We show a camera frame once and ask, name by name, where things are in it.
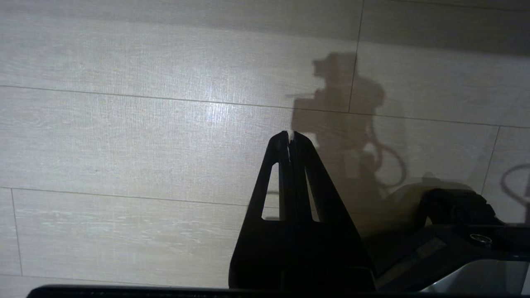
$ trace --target light wood plank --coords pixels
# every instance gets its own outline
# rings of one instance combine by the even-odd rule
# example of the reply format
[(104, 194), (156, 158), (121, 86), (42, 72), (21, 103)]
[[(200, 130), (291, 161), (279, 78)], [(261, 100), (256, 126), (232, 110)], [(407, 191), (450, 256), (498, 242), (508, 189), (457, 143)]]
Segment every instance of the light wood plank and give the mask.
[(22, 274), (13, 200), (11, 190), (7, 188), (0, 188), (0, 274)]
[(530, 129), (501, 127), (482, 195), (497, 217), (530, 223)]
[(293, 129), (314, 141), (349, 212), (407, 217), (419, 198), (386, 196), (423, 178), (480, 191), (497, 133), (300, 109), (0, 92), (0, 185), (24, 189), (246, 205), (269, 138)]
[[(24, 274), (55, 278), (226, 287), (246, 212), (244, 206), (170, 200), (13, 194)], [(352, 216), (363, 236), (400, 223)]]
[[(2, 1), (0, 84), (292, 107), (325, 85), (314, 76), (314, 60), (355, 52), (361, 6), (361, 0)], [(354, 63), (335, 64), (340, 96), (307, 108), (347, 111)]]
[(528, 127), (529, 25), (530, 12), (367, 1), (350, 112)]
[(0, 275), (0, 293), (2, 294), (2, 298), (26, 298), (31, 290), (45, 285), (139, 286), (135, 284), (83, 281), (79, 279)]

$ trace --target silver metal surface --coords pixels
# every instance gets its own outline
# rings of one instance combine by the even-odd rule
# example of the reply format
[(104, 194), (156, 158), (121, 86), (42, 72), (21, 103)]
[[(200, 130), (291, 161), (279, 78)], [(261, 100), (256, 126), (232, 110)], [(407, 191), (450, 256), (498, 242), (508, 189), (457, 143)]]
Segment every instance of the silver metal surface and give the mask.
[(528, 262), (477, 260), (468, 263), (421, 292), (458, 294), (521, 294)]

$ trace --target floor tile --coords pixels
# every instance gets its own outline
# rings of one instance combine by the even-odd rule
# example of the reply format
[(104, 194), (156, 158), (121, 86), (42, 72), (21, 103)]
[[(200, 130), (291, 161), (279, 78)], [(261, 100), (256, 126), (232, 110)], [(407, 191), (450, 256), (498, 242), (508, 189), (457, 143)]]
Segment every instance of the floor tile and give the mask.
[(0, 274), (20, 275), (13, 200), (7, 188), (0, 188), (0, 227)]
[(408, 216), (419, 198), (387, 196), (410, 183), (480, 191), (497, 134), (302, 109), (0, 91), (0, 185), (24, 189), (246, 205), (269, 138), (292, 129), (313, 140), (349, 212)]
[[(0, 4), (0, 84), (347, 111), (362, 1), (64, 1)], [(334, 61), (322, 78), (314, 63)]]
[(482, 195), (497, 217), (529, 223), (530, 129), (501, 127)]
[(30, 276), (226, 287), (245, 206), (14, 190)]
[(350, 112), (530, 126), (530, 12), (366, 1)]

